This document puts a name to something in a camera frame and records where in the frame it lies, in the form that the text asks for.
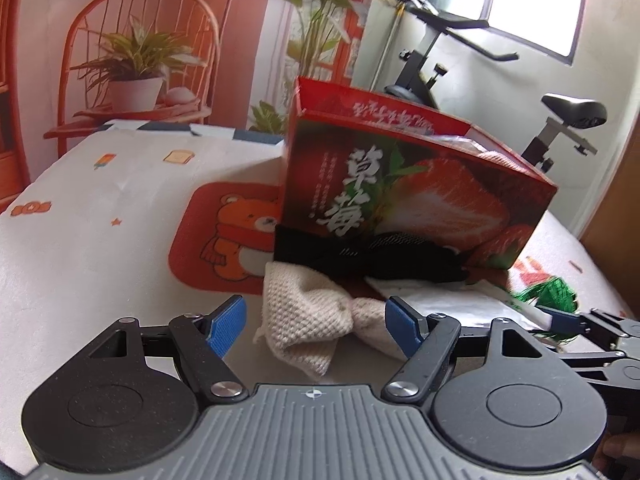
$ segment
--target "exercise bike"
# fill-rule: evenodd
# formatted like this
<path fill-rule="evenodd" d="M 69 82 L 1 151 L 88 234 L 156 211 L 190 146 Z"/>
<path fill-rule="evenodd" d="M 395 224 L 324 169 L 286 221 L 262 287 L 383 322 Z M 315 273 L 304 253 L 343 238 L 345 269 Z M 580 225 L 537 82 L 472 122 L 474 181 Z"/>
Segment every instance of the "exercise bike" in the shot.
<path fill-rule="evenodd" d="M 469 30 L 475 28 L 488 28 L 487 20 L 470 20 L 461 18 L 455 14 L 449 14 L 442 10 L 437 10 L 428 0 L 401 0 L 404 10 L 421 20 L 426 25 L 426 33 L 418 47 L 412 51 L 403 50 L 400 59 L 405 62 L 398 79 L 392 85 L 385 87 L 386 94 L 399 99 L 409 101 L 419 105 L 425 105 L 438 110 L 438 104 L 433 97 L 431 89 L 439 77 L 447 74 L 447 69 L 440 64 L 434 67 L 434 75 L 427 81 L 423 79 L 422 68 L 427 61 L 428 55 L 433 49 L 437 39 L 441 34 L 450 36 L 460 43 L 475 50 L 482 56 L 496 62 L 508 62 L 520 59 L 516 52 L 509 54 L 493 54 L 478 44 L 460 36 L 455 30 Z M 388 47 L 392 37 L 389 39 L 383 54 L 381 65 L 384 63 Z M 375 86 L 380 70 L 376 72 L 372 87 Z M 545 157 L 551 142 L 562 133 L 576 143 L 575 149 L 581 155 L 593 153 L 598 150 L 585 138 L 578 135 L 571 128 L 584 130 L 600 126 L 607 121 L 607 109 L 605 106 L 594 100 L 577 99 L 559 94 L 546 94 L 542 97 L 542 103 L 549 108 L 562 122 L 553 117 L 546 120 L 545 127 L 540 131 L 522 153 L 522 157 L 532 165 L 540 165 L 540 170 L 546 173 L 551 169 L 554 161 Z"/>

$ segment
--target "cartoon bear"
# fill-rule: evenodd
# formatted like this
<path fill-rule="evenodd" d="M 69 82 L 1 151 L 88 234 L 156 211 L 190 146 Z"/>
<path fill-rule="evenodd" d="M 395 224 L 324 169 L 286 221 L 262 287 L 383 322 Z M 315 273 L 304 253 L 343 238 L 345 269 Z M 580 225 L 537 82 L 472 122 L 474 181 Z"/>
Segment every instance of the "cartoon bear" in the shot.
<path fill-rule="evenodd" d="M 216 234 L 204 246 L 201 259 L 231 282 L 264 276 L 265 264 L 273 259 L 278 204 L 236 193 L 226 194 L 221 202 Z"/>

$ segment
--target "strawberry box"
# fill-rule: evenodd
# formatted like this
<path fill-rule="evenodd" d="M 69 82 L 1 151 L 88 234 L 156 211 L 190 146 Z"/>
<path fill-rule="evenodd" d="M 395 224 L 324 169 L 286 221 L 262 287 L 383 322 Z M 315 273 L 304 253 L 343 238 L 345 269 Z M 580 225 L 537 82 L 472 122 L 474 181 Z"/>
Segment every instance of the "strawberry box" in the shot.
<path fill-rule="evenodd" d="M 511 267 L 557 190 L 470 123 L 304 78 L 283 161 L 284 227 L 343 240 L 405 232 L 467 266 Z"/>

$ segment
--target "white flower pot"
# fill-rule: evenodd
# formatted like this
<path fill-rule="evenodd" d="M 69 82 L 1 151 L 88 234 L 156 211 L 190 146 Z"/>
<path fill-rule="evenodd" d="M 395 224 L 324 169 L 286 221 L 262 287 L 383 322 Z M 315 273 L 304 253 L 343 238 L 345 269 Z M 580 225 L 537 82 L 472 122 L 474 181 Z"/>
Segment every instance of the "white flower pot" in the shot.
<path fill-rule="evenodd" d="M 111 107 L 114 112 L 146 112 L 156 107 L 163 79 L 109 81 Z"/>

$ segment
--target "beige knitted bow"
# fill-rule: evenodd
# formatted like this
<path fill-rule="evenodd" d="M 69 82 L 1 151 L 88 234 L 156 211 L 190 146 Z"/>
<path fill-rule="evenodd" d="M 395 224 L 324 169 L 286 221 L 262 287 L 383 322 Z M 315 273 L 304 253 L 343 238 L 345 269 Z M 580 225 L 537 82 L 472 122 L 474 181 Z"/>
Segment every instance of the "beige knitted bow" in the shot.
<path fill-rule="evenodd" d="M 406 359 L 385 327 L 385 303 L 355 300 L 324 274 L 282 262 L 267 264 L 262 325 L 273 354 L 317 380 L 331 363 L 338 338 L 353 332 L 365 343 Z"/>

